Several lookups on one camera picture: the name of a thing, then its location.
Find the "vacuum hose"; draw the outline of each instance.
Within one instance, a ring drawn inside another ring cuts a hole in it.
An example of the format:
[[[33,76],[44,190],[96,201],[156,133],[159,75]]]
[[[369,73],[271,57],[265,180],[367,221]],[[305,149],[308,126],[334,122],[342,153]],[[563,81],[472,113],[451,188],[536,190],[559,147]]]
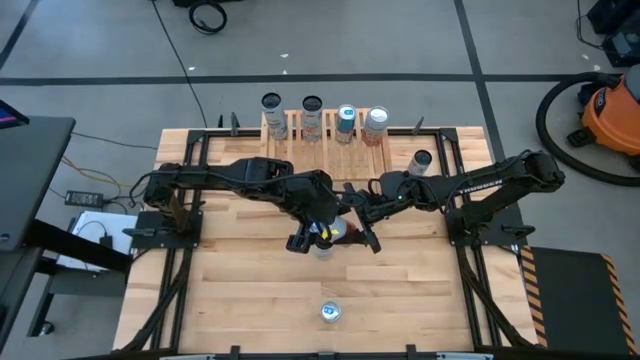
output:
[[[554,86],[542,99],[542,102],[538,107],[538,112],[536,113],[536,130],[538,131],[538,136],[540,137],[542,145],[544,145],[547,151],[549,151],[549,153],[555,156],[558,160],[590,178],[619,186],[640,186],[640,177],[611,174],[591,167],[562,150],[549,135],[549,130],[547,129],[547,112],[549,111],[551,103],[553,103],[560,93],[569,87],[583,82],[592,82],[601,85],[602,87],[615,87],[620,82],[620,79],[617,76],[608,74],[586,72],[562,80]]]

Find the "white can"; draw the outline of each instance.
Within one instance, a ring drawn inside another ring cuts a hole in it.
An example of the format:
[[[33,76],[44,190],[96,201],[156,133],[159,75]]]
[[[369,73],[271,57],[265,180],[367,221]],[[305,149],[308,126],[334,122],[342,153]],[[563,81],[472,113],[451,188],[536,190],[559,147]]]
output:
[[[309,228],[309,231],[312,233],[320,234],[322,238],[321,241],[327,241],[324,244],[317,244],[311,249],[311,252],[319,259],[319,260],[329,260],[333,255],[333,251],[335,250],[335,246],[332,246],[328,243],[329,234],[327,232],[331,232],[331,242],[334,242],[338,239],[341,239],[346,235],[349,226],[347,225],[347,221],[343,219],[341,216],[336,216],[333,220],[333,223],[329,225],[328,229],[318,229],[316,224],[312,224]]]
[[[362,128],[362,141],[367,146],[378,146],[389,126],[389,111],[382,106],[374,106],[369,110]]]
[[[304,141],[319,141],[322,138],[322,100],[317,96],[307,96],[302,100],[302,109]]]
[[[282,99],[276,93],[268,93],[262,97],[262,111],[267,119],[269,134],[276,140],[287,138],[287,117],[282,110]]]
[[[353,129],[356,126],[358,113],[352,105],[340,105],[336,113],[336,141],[341,144],[349,144],[353,138]]]
[[[433,157],[431,156],[431,153],[427,150],[418,150],[413,154],[407,171],[411,175],[424,175],[424,173],[427,172],[429,165],[431,165],[432,159]]]

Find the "power adapter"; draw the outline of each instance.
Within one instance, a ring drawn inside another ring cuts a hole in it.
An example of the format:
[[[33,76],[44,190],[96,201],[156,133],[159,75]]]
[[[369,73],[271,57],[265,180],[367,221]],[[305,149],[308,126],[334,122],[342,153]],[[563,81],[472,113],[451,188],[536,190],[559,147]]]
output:
[[[64,197],[64,204],[102,209],[104,206],[104,195],[100,193],[68,190],[67,195]]]
[[[103,237],[100,238],[100,245],[108,248],[108,249],[113,249],[113,237],[111,235],[105,235]]]

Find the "wooden rack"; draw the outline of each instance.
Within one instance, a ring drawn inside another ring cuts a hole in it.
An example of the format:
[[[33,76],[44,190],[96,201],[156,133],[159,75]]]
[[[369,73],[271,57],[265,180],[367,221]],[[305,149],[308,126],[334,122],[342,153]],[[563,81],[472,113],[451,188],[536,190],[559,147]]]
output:
[[[296,172],[322,169],[334,181],[366,181],[391,171],[389,138],[385,131],[380,146],[369,147],[362,142],[362,127],[369,109],[357,109],[355,133],[350,144],[336,141],[336,109],[322,111],[322,139],[306,142],[302,134],[302,111],[286,110],[288,136],[275,140],[269,134],[264,114],[262,115],[261,154],[293,163]]]

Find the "black hose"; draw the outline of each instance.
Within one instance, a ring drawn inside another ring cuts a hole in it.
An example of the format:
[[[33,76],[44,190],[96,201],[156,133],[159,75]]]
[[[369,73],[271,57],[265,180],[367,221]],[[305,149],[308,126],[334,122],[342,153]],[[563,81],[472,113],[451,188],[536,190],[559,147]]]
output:
[[[207,23],[205,23],[202,19],[199,19],[197,16],[195,16],[195,11],[201,6],[211,6],[216,11],[218,11],[220,15],[222,15],[222,24],[220,24],[220,26],[218,27],[212,28],[209,27]],[[224,11],[222,6],[220,6],[217,1],[199,0],[189,7],[189,21],[191,21],[191,25],[193,25],[193,27],[199,32],[205,35],[213,35],[219,33],[222,29],[224,29],[225,26],[227,26],[227,12]]]
[[[549,151],[549,153],[555,156],[558,160],[592,179],[619,186],[640,186],[640,177],[611,174],[591,167],[562,150],[549,135],[549,130],[547,129],[547,112],[549,111],[551,103],[553,103],[555,98],[567,88],[583,82],[592,82],[603,87],[613,87],[620,82],[620,79],[613,75],[598,72],[586,72],[562,80],[554,86],[542,99],[542,102],[538,107],[538,112],[536,113],[536,130],[538,131],[538,136],[540,137],[542,145],[544,145],[547,151]]]

